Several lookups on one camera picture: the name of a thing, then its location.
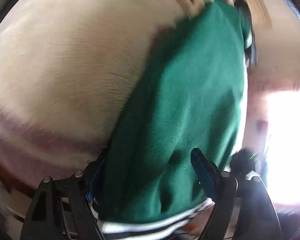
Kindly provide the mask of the green white varsity jacket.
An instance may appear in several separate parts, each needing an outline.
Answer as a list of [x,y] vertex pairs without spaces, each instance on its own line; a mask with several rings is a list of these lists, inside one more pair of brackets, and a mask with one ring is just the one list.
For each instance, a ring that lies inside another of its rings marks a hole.
[[163,239],[207,206],[190,154],[223,169],[241,142],[250,40],[239,11],[213,0],[149,60],[90,182],[106,239]]

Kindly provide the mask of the purple floral bed blanket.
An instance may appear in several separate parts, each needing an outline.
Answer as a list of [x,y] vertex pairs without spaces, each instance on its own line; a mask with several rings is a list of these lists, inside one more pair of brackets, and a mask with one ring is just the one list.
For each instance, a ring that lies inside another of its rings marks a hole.
[[212,0],[19,0],[0,24],[0,165],[32,188],[97,158],[153,42]]

